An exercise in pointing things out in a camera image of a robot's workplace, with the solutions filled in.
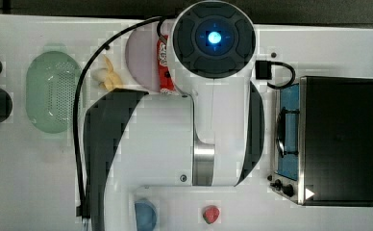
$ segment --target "oven knob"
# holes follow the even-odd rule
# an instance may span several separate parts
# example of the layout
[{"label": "oven knob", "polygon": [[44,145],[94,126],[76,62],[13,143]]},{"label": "oven knob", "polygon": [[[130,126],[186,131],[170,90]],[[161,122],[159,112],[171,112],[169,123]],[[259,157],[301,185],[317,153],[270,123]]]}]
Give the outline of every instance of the oven knob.
[{"label": "oven knob", "polygon": [[282,182],[280,180],[276,180],[274,183],[270,183],[271,187],[274,187],[276,191],[280,191],[282,189]]},{"label": "oven knob", "polygon": [[292,188],[292,185],[290,184],[283,186],[283,193],[288,197],[292,197],[294,196],[294,188]]}]

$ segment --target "green oval container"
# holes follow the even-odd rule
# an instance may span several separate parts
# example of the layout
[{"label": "green oval container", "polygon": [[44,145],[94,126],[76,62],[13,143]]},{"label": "green oval container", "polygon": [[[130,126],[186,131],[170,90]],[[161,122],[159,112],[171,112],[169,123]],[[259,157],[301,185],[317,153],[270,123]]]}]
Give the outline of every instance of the green oval container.
[{"label": "green oval container", "polygon": [[60,133],[70,126],[80,74],[76,61],[63,52],[45,52],[33,60],[27,72],[26,110],[37,129]]}]

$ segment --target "white table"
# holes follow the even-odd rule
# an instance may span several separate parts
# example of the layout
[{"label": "white table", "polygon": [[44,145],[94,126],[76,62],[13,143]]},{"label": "white table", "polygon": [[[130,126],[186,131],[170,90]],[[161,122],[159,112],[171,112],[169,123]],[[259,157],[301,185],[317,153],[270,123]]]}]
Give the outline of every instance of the white table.
[{"label": "white table", "polygon": [[[121,19],[0,15],[0,60],[4,64],[0,87],[11,94],[13,101],[12,116],[0,124],[0,230],[81,229],[80,220],[75,218],[79,197],[71,131],[49,135],[31,124],[25,111],[25,75],[45,44],[63,43],[67,53],[83,67],[102,42],[133,23]],[[276,52],[276,60],[293,64],[297,76],[373,77],[373,30],[257,28],[259,57],[270,59],[269,54]],[[154,38],[155,28],[146,27],[138,33]],[[114,65],[124,66],[118,53],[124,52],[125,41],[118,39],[107,52]],[[154,57],[156,43],[150,43],[153,46],[147,52]],[[135,51],[131,59],[138,59],[137,54]],[[279,69],[275,74],[284,73]],[[103,92],[87,79],[89,106]],[[271,170],[272,107],[271,100],[265,104],[264,153],[244,184],[237,188],[137,191],[138,197],[147,197],[158,207],[157,230],[373,230],[373,208],[299,207],[268,189],[265,178]],[[209,204],[221,209],[220,219],[211,226],[201,218],[201,209]]]}]

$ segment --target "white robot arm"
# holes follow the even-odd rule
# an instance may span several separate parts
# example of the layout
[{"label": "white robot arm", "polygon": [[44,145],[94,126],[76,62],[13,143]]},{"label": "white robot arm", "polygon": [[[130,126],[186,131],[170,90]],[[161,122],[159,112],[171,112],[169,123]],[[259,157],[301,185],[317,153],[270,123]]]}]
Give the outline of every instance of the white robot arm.
[{"label": "white robot arm", "polygon": [[182,95],[115,90],[87,111],[93,230],[137,230],[139,187],[235,186],[250,173],[263,139],[262,101],[250,81],[255,54],[246,14],[228,3],[197,3],[179,15],[167,42]]}]

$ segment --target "black cord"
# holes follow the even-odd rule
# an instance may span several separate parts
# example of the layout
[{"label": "black cord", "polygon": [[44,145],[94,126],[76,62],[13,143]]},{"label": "black cord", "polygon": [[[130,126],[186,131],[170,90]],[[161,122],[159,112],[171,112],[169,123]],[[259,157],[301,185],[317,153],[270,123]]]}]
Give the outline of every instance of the black cord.
[{"label": "black cord", "polygon": [[157,36],[159,37],[159,39],[166,45],[166,38],[162,35],[161,33],[161,26],[162,24],[164,23],[164,21],[166,19],[173,19],[175,18],[175,16],[163,16],[160,21],[159,21],[159,24],[157,25]]},{"label": "black cord", "polygon": [[289,64],[285,64],[285,63],[281,63],[281,62],[270,62],[270,63],[274,64],[274,65],[280,65],[280,66],[283,66],[283,67],[289,69],[289,71],[291,71],[291,79],[288,81],[288,83],[286,83],[282,86],[275,86],[275,85],[272,85],[270,83],[267,83],[267,86],[274,89],[274,90],[283,90],[283,89],[288,88],[294,82],[294,79],[295,79],[294,68]]},{"label": "black cord", "polygon": [[78,185],[79,185],[79,197],[81,199],[80,212],[81,212],[82,218],[89,218],[88,214],[86,215],[83,214],[86,195],[85,195],[84,177],[83,177],[83,171],[82,171],[82,160],[81,160],[81,149],[79,145],[79,127],[78,127],[79,98],[81,95],[82,84],[85,80],[86,73],[88,69],[90,68],[91,64],[100,55],[100,53],[102,53],[104,49],[108,48],[109,44],[112,43],[114,40],[116,40],[120,36],[130,31],[133,31],[135,28],[138,28],[138,27],[141,27],[141,26],[144,26],[149,23],[156,22],[162,19],[163,17],[153,17],[145,21],[139,22],[115,34],[113,37],[105,41],[105,43],[103,43],[99,47],[99,49],[97,49],[96,52],[94,52],[93,56],[91,56],[90,60],[87,62],[84,69],[82,70],[81,76],[79,77],[78,85],[76,86],[76,91],[75,91],[75,99],[73,102],[73,142],[74,142],[74,147],[75,147],[76,169],[77,169]]}]

